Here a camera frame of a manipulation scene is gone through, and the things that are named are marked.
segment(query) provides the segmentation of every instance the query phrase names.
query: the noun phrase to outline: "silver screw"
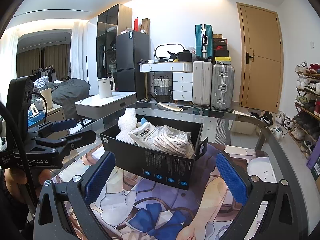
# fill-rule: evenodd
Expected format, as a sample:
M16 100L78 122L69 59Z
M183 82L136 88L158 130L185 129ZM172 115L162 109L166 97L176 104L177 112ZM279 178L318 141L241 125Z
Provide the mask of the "silver screw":
M260 179L259 179L258 176L252 175L252 176L251 176L251 180L254 181L254 182L258 182Z
M49 186L50 184L51 184L51 180L48 179L48 180L46 180L46 181L44 182L43 185L44 185L44 186Z
M281 180L281 184L282 184L283 186L287 186L287 185L288 185L288 182L287 182L285 179L282 179L282 180Z
M74 182L78 182L79 180L81 180L81 176L80 176L80 175L76 175L76 176L74 176L74 177L72 178L72 180L73 180Z

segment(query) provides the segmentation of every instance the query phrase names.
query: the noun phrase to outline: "green sneaker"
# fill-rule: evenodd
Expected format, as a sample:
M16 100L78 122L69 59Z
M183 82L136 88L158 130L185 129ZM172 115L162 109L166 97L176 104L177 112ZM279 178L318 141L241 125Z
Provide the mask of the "green sneaker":
M299 103L299 101L300 101L300 96L299 96L299 95L297 95L296 100L294 101L294 103L295 103L295 104L298 104L298 103Z
M304 106L305 104L309 103L307 97L300 97L300 101L298 102L299 106Z

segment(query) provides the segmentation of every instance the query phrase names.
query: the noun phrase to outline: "silver suitcase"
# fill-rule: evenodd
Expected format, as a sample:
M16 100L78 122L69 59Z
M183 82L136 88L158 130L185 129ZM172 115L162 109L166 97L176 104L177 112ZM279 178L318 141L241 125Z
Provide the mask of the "silver suitcase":
M192 103L200 106L210 105L212 63L195 61L193 63Z
M213 66L211 109L226 110L231 107L235 69L230 65Z

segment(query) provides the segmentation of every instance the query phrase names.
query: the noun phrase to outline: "door frame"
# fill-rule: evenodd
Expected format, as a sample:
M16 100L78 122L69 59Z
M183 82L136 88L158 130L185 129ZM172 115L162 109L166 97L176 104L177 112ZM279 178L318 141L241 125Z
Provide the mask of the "door frame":
M278 100L277 100L277 106L276 106L276 113L279 110L280 105L280 98L281 98L281 92L282 92L282 82L283 82L283 68L284 68L284 54L283 54L283 41L282 41L282 33L281 33L281 27L280 27L280 21L278 17L278 13L274 11L270 11L265 8L257 7L250 4L244 4L237 2L238 7L238 13L239 13L239 19L240 19L240 30L241 30L241 45L242 45L242 62L241 62L241 85L240 85L240 95L239 95L239 106L242 105L242 97L243 97L243 90L244 90L244 71L245 71L245 44L244 44L244 26L243 26L243 20L242 20L242 13L240 6L246 6L251 7L263 11L267 11L269 13L273 13L276 15L277 21L278 21L278 29L279 29L279 35L280 35L280 48L281 48L281 75L280 75L280 84L279 84L279 93L278 93Z

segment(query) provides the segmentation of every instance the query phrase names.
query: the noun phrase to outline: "illustrated hand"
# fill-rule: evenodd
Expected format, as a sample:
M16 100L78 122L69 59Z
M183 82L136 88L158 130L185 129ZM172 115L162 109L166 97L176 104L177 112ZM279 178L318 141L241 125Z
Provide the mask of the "illustrated hand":
M9 193L18 201L24 203L25 200L21 195L19 185L25 185L27 183L27 177L23 170L18 168L9 168L4 171L5 184ZM39 175L39 183L43 183L47 179L51 179L51 174L49 170L43 170ZM39 197L41 187L36 189L37 196Z
M199 226L191 223L179 232L176 240L204 240L204 238L205 226Z

